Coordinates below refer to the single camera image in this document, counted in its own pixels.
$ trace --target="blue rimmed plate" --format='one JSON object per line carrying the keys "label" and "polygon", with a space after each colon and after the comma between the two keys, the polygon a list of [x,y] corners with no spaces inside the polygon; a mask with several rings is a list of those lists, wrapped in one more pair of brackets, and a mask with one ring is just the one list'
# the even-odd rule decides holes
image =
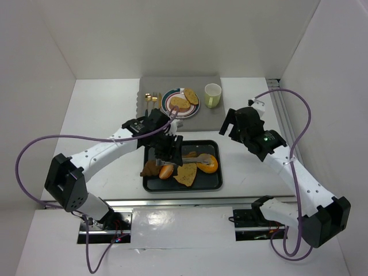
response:
{"label": "blue rimmed plate", "polygon": [[[169,92],[167,92],[161,100],[161,104],[162,104],[162,111],[164,111],[167,115],[170,113],[170,100],[172,97],[179,97],[179,98],[183,98],[185,99],[184,96],[184,88],[175,88],[170,90]],[[185,119],[185,118],[189,118],[193,115],[195,115],[198,110],[200,109],[200,105],[201,103],[199,102],[198,105],[190,105],[190,108],[188,111],[185,112],[179,112],[177,115],[178,119]]]}

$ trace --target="mug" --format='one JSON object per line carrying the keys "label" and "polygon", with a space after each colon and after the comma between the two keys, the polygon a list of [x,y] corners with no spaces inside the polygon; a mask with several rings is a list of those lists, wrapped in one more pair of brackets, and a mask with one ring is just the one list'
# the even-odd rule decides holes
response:
{"label": "mug", "polygon": [[209,85],[206,85],[205,87],[205,105],[208,108],[215,108],[221,98],[222,88],[221,86],[210,83]]}

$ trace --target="orange vegetable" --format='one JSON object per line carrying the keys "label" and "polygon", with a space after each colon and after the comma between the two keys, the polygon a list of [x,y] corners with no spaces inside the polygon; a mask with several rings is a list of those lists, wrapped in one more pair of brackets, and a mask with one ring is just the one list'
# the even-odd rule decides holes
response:
{"label": "orange vegetable", "polygon": [[219,163],[217,162],[216,158],[213,155],[211,155],[211,162],[209,165],[197,163],[197,167],[198,169],[204,171],[207,174],[213,174],[219,168]]}
{"label": "orange vegetable", "polygon": [[160,170],[159,178],[161,179],[167,179],[173,174],[174,171],[174,165],[165,165]]}

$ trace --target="white wall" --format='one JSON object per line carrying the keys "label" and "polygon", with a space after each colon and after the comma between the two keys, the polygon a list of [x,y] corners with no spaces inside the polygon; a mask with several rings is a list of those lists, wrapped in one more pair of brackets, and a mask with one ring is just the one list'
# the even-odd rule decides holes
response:
{"label": "white wall", "polygon": [[280,78],[319,0],[35,0],[78,79]]}
{"label": "white wall", "polygon": [[[75,78],[28,0],[0,1],[0,267],[14,275],[36,205],[19,189],[14,163],[21,148],[60,133]],[[40,196],[56,140],[25,155],[21,176]]]}
{"label": "white wall", "polygon": [[[282,78],[303,95],[312,125],[300,143],[303,160],[319,181],[351,202],[338,238],[352,276],[367,275],[368,12],[358,0],[321,0]],[[305,108],[286,97],[294,129]]]}

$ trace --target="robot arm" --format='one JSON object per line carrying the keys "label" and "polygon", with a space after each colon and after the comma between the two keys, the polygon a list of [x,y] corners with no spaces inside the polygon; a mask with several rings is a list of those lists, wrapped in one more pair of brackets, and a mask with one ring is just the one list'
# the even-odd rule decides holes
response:
{"label": "robot arm", "polygon": [[113,143],[99,143],[70,157],[56,155],[49,168],[45,182],[46,190],[66,212],[79,211],[109,228],[114,221],[120,220],[119,214],[114,213],[105,201],[89,193],[86,183],[102,168],[141,146],[153,147],[158,159],[182,165],[183,137],[175,135],[178,125],[181,124],[179,120],[171,123],[167,133],[160,131],[138,140],[121,141],[153,132],[169,120],[168,116],[154,109],[148,117],[124,123],[109,137]]}
{"label": "robot arm", "polygon": [[[239,110],[229,109],[221,127],[224,135],[228,125],[232,124],[229,137],[244,144],[262,162],[272,168],[296,193],[290,162],[293,162],[302,204],[302,237],[312,247],[317,248],[345,229],[350,203],[342,197],[337,199],[330,191],[322,187],[305,167],[293,156],[290,160],[290,148],[276,131],[265,131],[264,121],[260,119],[264,104],[258,102],[255,108]],[[284,204],[273,197],[265,196],[252,204],[253,210],[261,220],[270,220],[298,228],[298,210],[294,205]]]}

